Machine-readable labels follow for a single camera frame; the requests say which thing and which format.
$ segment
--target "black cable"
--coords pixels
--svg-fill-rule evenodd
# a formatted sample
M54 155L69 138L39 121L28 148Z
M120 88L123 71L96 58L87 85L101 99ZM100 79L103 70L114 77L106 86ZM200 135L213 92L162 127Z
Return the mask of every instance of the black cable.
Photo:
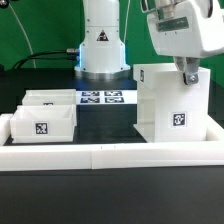
M46 58L46 57L28 57L28 58L25 58L25 59L23 59L23 60L20 60L20 61L18 61L14 66L13 66L13 69L20 69L21 68L21 66L23 65L23 64L25 64L27 61L29 61L29 60L33 60L33 59L37 59L37 60L72 60L72 61L77 61L77 57L75 56L75 57L72 57L72 56L70 56L70 57L63 57L63 58Z
M210 7L209 7L209 10L208 10L208 18L210 18L212 16L212 13L213 13L213 0L209 0L210 2Z
M35 53L35 54L31 54L30 56L16 62L12 69L18 69L21 68L23 66L23 64L25 64L28 60L35 59L35 57L37 56L44 56L44 55L54 55L54 54L66 54L67 51L66 50L57 50L57 51L44 51L44 52L39 52L39 53Z

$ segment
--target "open box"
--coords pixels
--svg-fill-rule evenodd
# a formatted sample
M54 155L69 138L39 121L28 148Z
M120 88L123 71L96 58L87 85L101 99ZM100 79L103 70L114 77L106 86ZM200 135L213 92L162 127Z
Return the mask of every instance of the open box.
M27 90L22 104L26 106L76 104L76 90Z
M73 140L75 105L18 106L10 119L13 143Z

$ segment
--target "white box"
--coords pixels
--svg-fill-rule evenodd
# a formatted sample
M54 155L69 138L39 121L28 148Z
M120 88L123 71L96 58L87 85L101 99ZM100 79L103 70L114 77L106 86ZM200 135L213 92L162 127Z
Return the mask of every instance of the white box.
M70 142L75 105L18 106L10 120L13 143Z
M137 124L147 142L206 140L210 70L199 68L199 83L185 85L173 63L134 65Z
M76 104L76 90L27 90L22 104L24 106Z
M0 146L4 145L10 136L10 118L12 114L2 114L0 116Z

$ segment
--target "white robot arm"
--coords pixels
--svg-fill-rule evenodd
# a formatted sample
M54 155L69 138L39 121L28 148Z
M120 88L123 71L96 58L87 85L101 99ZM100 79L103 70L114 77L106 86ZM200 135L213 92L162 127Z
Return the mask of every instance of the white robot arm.
M198 83L200 58L224 52L218 0L141 0L158 55L173 56L185 84Z

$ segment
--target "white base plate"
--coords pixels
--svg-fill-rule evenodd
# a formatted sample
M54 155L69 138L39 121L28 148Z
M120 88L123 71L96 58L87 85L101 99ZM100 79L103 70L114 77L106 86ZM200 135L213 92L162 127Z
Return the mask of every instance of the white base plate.
M204 142L0 147L0 171L202 165L224 165L224 131L209 116Z

